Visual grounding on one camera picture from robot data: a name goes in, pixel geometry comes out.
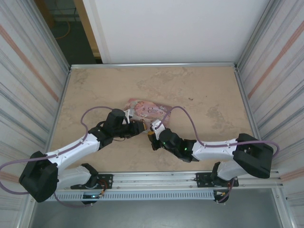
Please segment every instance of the purple cable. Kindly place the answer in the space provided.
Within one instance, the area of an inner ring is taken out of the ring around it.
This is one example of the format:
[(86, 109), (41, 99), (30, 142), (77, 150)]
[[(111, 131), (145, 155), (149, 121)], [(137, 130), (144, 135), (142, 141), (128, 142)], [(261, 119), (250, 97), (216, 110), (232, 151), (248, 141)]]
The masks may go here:
[[(110, 110), (113, 110), (112, 108), (110, 107), (107, 107), (107, 106), (96, 106), (96, 107), (93, 107), (93, 108), (90, 108), (88, 110), (86, 110), (86, 112), (82, 115), (81, 119), (80, 119), (80, 123), (85, 127), (85, 136), (83, 137), (83, 140), (80, 141), (79, 143), (77, 143), (76, 145), (58, 153), (58, 155), (61, 155), (63, 153), (66, 153), (66, 152), (69, 152), (71, 151), (72, 149), (75, 149), (76, 147), (78, 147), (79, 145), (81, 145), (81, 143), (87, 138), (87, 134), (88, 134), (88, 127), (87, 125), (83, 122), (83, 119), (84, 119), (84, 116), (90, 112), (91, 110), (93, 109), (97, 109), (97, 108), (107, 108), (107, 109), (110, 109)], [(41, 160), (46, 160), (46, 159), (50, 159), (50, 158), (54, 158), (56, 157), (57, 155), (54, 154), (54, 155), (50, 155), (50, 156), (46, 156), (46, 157), (42, 157), (42, 158), (29, 158), (29, 159), (23, 159), (23, 160), (16, 160), (16, 161), (11, 161), (11, 162), (7, 162), (7, 163), (4, 163), (0, 166), (0, 170), (2, 170), (5, 166), (7, 165), (12, 165), (12, 164), (16, 164), (16, 163), (21, 163), (21, 162), (36, 162), (36, 161), (41, 161)], [(8, 188), (6, 188), (0, 181), (0, 188), (2, 188), (3, 190), (5, 190), (6, 192), (10, 193), (10, 194), (14, 194), (14, 195), (26, 195), (28, 194), (27, 191), (25, 192), (17, 192), (17, 191), (12, 191), (12, 190), (9, 190)]]
[(261, 140), (246, 141), (246, 142), (239, 142), (239, 143), (236, 142), (236, 143), (231, 143), (231, 144), (229, 144), (229, 145), (227, 145), (227, 144), (222, 144), (222, 145), (207, 145), (207, 144), (204, 144), (204, 143), (200, 140), (200, 138), (199, 138), (199, 136), (198, 136), (198, 132), (196, 131), (196, 127), (195, 127), (194, 122), (193, 122), (192, 118), (190, 117), (189, 113), (186, 111), (186, 109), (184, 109), (183, 107), (180, 107), (180, 106), (174, 106), (172, 109), (170, 109), (170, 110), (166, 113), (166, 115), (163, 117), (163, 119), (161, 120), (161, 123), (155, 128), (156, 130), (162, 125), (162, 123), (165, 121), (166, 117), (171, 113), (171, 111), (172, 111), (174, 108), (180, 108), (181, 110), (183, 110), (183, 111), (185, 112), (185, 114), (188, 116), (188, 118), (189, 118), (189, 120), (190, 120), (190, 122), (191, 122), (191, 124), (192, 124), (192, 127), (193, 127), (193, 130), (194, 130), (196, 139), (197, 139), (198, 142), (199, 142), (202, 146), (204, 146), (204, 147), (229, 147), (229, 146), (246, 145), (246, 144), (254, 144), (254, 143), (268, 143), (268, 144), (272, 144), (272, 145), (276, 146), (276, 152), (273, 154), (273, 158), (276, 157), (276, 156), (279, 154), (279, 152), (280, 152), (280, 146), (279, 146), (277, 143), (272, 142), (272, 141), (265, 141), (265, 140), (263, 140), (263, 141), (261, 141)]
[(226, 198), (229, 196), (230, 192), (232, 191), (233, 185), (234, 185), (234, 178), (233, 178), (233, 180), (232, 180), (232, 184), (231, 184), (231, 186), (230, 186), (230, 188), (229, 188), (229, 191), (226, 193), (226, 195), (225, 195), (223, 198), (221, 198), (221, 199), (218, 201), (218, 203), (220, 203), (221, 201), (223, 201), (224, 199), (226, 199)]
[(68, 208), (86, 208), (91, 206), (91, 204), (85, 204), (85, 205), (73, 205), (73, 204), (69, 204), (69, 203), (64, 203), (62, 201), (60, 201), (60, 199), (58, 199), (56, 193), (54, 193), (54, 197), (57, 200), (58, 203), (60, 203), (61, 205), (68, 207)]

